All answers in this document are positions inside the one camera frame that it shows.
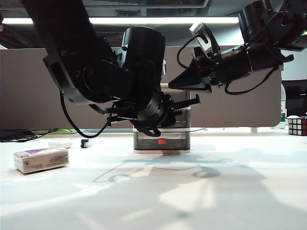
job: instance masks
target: plastic storage box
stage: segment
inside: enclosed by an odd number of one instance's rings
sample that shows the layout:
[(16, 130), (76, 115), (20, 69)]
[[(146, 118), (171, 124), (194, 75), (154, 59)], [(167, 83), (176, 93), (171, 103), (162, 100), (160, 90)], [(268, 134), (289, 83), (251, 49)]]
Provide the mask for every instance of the plastic storage box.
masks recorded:
[[(190, 92), (173, 90), (168, 84), (161, 84), (162, 91), (170, 94), (175, 102), (190, 99)], [(182, 115), (176, 116), (172, 127), (159, 128), (161, 136), (149, 137), (133, 129), (135, 153), (180, 154), (190, 150), (190, 107), (181, 109)]]

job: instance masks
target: rubik's cube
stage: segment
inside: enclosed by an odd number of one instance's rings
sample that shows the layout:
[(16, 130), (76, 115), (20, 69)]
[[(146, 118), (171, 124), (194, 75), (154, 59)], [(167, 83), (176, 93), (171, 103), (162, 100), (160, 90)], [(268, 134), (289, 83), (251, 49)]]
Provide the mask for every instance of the rubik's cube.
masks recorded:
[(307, 136), (307, 117), (289, 119), (289, 134)]

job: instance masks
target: tissue box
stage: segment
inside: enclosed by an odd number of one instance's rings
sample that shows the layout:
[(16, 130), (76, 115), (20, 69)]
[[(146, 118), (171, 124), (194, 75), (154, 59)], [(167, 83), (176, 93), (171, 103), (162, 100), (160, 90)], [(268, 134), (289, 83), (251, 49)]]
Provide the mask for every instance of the tissue box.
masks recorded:
[(69, 163), (67, 149), (33, 149), (14, 153), (15, 167), (22, 173), (53, 169)]
[(307, 117), (289, 119), (289, 134), (307, 136)]

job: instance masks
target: red label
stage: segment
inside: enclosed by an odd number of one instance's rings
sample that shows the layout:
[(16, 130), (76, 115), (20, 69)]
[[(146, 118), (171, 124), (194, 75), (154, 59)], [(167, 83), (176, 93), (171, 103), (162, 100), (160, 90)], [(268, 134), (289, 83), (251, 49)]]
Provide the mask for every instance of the red label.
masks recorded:
[(165, 145), (166, 144), (166, 140), (165, 139), (158, 139), (158, 144), (159, 145)]

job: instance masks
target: ceiling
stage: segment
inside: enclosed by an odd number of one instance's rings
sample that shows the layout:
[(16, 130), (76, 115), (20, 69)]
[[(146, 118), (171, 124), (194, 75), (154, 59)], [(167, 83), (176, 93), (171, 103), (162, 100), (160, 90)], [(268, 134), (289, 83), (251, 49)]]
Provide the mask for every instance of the ceiling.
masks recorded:
[[(254, 0), (83, 0), (90, 17), (204, 17), (237, 16), (237, 13)], [(283, 0), (271, 0), (278, 10)], [(4, 18), (28, 17), (20, 0), (1, 0), (0, 12)], [(226, 24), (209, 25), (213, 31)], [(99, 35), (106, 36), (112, 46), (120, 46), (127, 26), (94, 25)], [(151, 25), (162, 32), (166, 40), (174, 40), (180, 31), (190, 25)], [(43, 47), (33, 25), (4, 25), (0, 44), (8, 48)]]

